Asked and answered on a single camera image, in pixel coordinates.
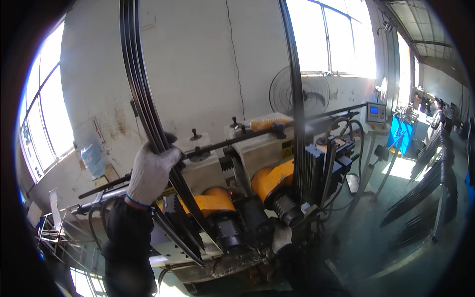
black sleeve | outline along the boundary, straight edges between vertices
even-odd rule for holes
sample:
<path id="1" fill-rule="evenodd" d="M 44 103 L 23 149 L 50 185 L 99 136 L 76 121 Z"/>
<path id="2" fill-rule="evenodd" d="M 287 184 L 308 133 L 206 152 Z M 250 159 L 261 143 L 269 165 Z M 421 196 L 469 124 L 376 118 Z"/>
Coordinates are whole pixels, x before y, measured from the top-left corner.
<path id="1" fill-rule="evenodd" d="M 118 199 L 109 213 L 109 241 L 102 249 L 105 286 L 109 297 L 150 296 L 157 292 L 150 266 L 152 213 Z"/>
<path id="2" fill-rule="evenodd" d="M 300 296 L 351 296 L 325 263 L 310 260 L 294 244 L 281 248 L 277 260 L 292 289 Z"/>

window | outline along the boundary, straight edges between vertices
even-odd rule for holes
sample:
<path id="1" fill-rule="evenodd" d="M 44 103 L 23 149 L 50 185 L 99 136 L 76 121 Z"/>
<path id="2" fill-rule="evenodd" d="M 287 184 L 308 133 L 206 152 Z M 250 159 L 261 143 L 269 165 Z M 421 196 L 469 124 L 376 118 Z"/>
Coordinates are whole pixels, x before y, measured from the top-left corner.
<path id="1" fill-rule="evenodd" d="M 399 43 L 399 97 L 398 105 L 406 107 L 409 105 L 411 94 L 411 55 L 408 44 L 398 32 Z"/>
<path id="2" fill-rule="evenodd" d="M 43 43 L 19 106 L 20 143 L 36 182 L 73 149 L 73 129 L 61 86 L 63 30 L 64 22 Z"/>
<path id="3" fill-rule="evenodd" d="M 414 57 L 414 86 L 419 86 L 419 61 Z"/>
<path id="4" fill-rule="evenodd" d="M 303 72 L 376 77 L 370 15 L 362 0 L 287 0 Z"/>
<path id="5" fill-rule="evenodd" d="M 105 286 L 102 276 L 70 267 L 76 293 L 84 297 L 105 296 Z"/>

gloved hand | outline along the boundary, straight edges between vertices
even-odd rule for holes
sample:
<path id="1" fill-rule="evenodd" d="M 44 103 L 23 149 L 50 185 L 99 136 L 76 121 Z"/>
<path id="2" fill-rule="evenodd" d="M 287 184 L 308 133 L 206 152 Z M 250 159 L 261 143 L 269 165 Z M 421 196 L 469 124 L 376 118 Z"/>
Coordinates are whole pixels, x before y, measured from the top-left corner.
<path id="1" fill-rule="evenodd" d="M 150 142 L 145 143 L 133 162 L 126 202 L 130 204 L 131 201 L 138 207 L 149 207 L 165 190 L 170 171 L 181 158 L 182 152 L 177 147 L 172 147 L 161 154 L 154 154 Z"/>
<path id="2" fill-rule="evenodd" d="M 270 221 L 275 229 L 272 250 L 277 254 L 281 248 L 292 243 L 292 229 L 277 218 L 271 218 Z"/>

electric fan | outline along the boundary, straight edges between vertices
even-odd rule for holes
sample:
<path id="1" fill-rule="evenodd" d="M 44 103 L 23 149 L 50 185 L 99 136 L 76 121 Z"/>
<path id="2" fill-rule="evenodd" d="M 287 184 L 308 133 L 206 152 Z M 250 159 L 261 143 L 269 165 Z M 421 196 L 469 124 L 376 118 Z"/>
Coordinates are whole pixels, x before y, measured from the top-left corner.
<path id="1" fill-rule="evenodd" d="M 325 77 L 309 77 L 302 82 L 304 110 L 307 114 L 321 114 L 328 107 L 330 86 Z M 273 112 L 293 115 L 292 86 L 289 66 L 280 70 L 269 88 L 269 103 Z"/>

warning label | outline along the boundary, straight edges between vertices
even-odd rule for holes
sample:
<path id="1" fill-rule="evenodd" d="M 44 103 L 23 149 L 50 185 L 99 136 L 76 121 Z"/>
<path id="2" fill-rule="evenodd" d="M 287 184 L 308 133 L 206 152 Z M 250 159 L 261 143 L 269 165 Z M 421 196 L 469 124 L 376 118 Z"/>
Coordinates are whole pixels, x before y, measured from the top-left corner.
<path id="1" fill-rule="evenodd" d="M 282 159 L 292 157 L 294 155 L 294 140 L 287 140 L 282 142 Z"/>

